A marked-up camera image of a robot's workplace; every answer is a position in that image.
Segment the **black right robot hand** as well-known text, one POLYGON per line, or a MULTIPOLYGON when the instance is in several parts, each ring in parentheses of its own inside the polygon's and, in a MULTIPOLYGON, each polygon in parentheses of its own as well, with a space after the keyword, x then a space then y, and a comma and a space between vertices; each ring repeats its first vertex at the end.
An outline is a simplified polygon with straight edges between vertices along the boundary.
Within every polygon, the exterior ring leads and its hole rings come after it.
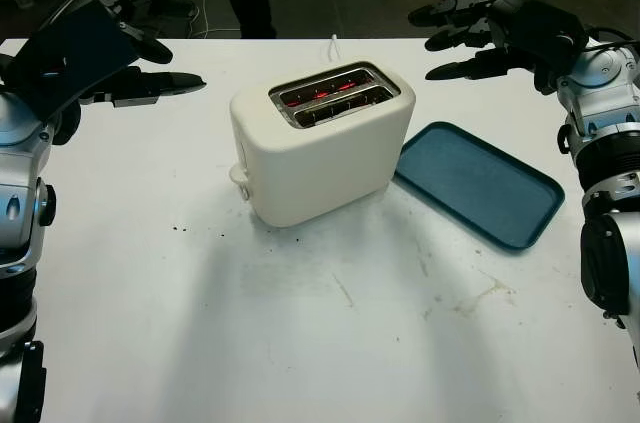
POLYGON ((436 28, 430 52, 460 45, 478 52, 427 73, 427 80, 479 80, 521 68, 547 83, 571 72, 588 34, 578 17, 537 0, 439 0, 408 15, 411 25, 436 28))

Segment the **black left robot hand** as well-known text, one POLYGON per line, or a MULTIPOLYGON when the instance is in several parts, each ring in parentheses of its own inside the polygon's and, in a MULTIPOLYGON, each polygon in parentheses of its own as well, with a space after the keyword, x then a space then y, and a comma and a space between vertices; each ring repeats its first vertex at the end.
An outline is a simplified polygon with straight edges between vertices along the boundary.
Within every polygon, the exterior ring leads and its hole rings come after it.
POLYGON ((10 58, 1 79, 41 121, 73 103, 153 104, 206 86, 191 73, 144 72, 139 59, 168 64, 173 54, 99 0, 68 0, 10 58))

